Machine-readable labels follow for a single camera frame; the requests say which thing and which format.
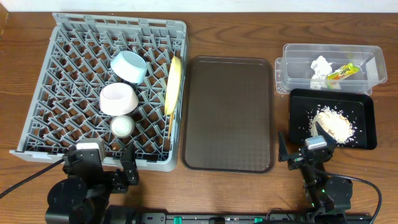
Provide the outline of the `white tissue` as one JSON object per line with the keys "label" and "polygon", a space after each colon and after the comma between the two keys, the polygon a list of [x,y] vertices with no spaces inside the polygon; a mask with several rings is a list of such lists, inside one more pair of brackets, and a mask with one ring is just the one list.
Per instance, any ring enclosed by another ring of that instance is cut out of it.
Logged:
{"label": "white tissue", "polygon": [[314,71],[314,74],[311,77],[310,88],[313,90],[328,88],[326,79],[333,71],[331,63],[327,62],[326,58],[321,55],[312,62],[310,67]]}

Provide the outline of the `light blue bowl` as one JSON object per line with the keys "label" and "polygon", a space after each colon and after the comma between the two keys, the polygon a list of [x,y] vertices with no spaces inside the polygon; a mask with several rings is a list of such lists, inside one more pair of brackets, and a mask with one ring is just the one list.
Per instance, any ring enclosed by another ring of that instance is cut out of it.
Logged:
{"label": "light blue bowl", "polygon": [[113,72],[130,83],[142,83],[147,73],[147,62],[138,54],[123,50],[111,61]]}

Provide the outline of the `yellow round plate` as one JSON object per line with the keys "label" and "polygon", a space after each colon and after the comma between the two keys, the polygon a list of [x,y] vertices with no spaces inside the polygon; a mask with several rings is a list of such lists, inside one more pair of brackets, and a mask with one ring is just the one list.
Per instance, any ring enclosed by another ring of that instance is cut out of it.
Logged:
{"label": "yellow round plate", "polygon": [[170,71],[165,93],[165,115],[171,115],[174,112],[178,100],[181,79],[182,62],[177,56],[174,56],[170,64]]}

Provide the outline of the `pink bowl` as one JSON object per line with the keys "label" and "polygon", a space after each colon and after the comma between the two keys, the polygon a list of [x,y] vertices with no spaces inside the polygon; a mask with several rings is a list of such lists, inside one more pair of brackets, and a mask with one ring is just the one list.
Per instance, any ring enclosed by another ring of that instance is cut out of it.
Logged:
{"label": "pink bowl", "polygon": [[121,116],[132,112],[138,106],[138,97],[126,83],[106,85],[99,94],[100,110],[110,116]]}

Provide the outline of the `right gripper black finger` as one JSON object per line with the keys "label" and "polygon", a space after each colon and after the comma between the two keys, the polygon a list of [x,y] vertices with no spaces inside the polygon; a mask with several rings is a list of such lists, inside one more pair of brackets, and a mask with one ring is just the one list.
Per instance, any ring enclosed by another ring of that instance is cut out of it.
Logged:
{"label": "right gripper black finger", "polygon": [[337,145],[337,141],[322,128],[319,122],[315,122],[315,127],[318,135],[324,138],[328,146]]}
{"label": "right gripper black finger", "polygon": [[288,161],[290,156],[289,153],[287,152],[286,144],[284,141],[284,135],[280,131],[278,132],[278,138],[279,138],[278,161],[279,162]]}

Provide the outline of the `white cup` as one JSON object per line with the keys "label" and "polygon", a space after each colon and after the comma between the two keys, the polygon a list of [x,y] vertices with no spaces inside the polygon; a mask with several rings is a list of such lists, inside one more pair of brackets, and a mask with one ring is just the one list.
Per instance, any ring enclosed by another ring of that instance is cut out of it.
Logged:
{"label": "white cup", "polygon": [[110,128],[117,138],[126,138],[133,133],[135,122],[127,115],[116,116],[112,119]]}

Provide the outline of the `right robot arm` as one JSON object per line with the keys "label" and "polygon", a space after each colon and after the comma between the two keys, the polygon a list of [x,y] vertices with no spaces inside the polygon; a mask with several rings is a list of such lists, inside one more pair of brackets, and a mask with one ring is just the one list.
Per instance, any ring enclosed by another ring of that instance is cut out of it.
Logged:
{"label": "right robot arm", "polygon": [[301,171],[308,201],[313,205],[304,215],[310,223],[348,223],[345,211],[351,208],[353,183],[344,177],[327,174],[324,163],[333,157],[336,140],[319,123],[318,135],[305,140],[299,152],[289,154],[282,133],[279,133],[279,162],[289,170]]}

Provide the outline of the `wooden chopstick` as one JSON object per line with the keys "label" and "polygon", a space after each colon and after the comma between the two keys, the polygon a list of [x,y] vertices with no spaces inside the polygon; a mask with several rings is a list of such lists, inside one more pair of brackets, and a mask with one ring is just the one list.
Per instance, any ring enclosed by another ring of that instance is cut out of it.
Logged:
{"label": "wooden chopstick", "polygon": [[170,115],[170,133],[172,132],[173,121],[174,121],[174,113]]}
{"label": "wooden chopstick", "polygon": [[170,133],[170,119],[169,119],[169,132],[168,132],[168,139],[170,139],[171,133]]}

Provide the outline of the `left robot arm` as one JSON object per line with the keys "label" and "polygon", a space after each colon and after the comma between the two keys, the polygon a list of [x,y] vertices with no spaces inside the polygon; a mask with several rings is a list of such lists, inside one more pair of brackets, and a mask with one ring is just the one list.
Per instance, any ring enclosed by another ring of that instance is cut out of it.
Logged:
{"label": "left robot arm", "polygon": [[104,141],[81,140],[63,156],[67,178],[55,184],[48,196],[47,223],[139,223],[134,208],[110,205],[111,194],[126,193],[139,183],[135,150],[128,147],[120,159],[122,169],[105,171]]}

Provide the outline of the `green snack wrapper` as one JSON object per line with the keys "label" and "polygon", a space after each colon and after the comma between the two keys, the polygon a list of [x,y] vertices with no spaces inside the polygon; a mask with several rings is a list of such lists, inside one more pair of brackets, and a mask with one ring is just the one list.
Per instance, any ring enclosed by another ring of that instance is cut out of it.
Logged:
{"label": "green snack wrapper", "polygon": [[327,76],[328,80],[343,80],[348,78],[355,73],[358,73],[360,68],[355,66],[353,63],[348,63],[346,65],[341,66],[339,69],[335,70],[331,74]]}

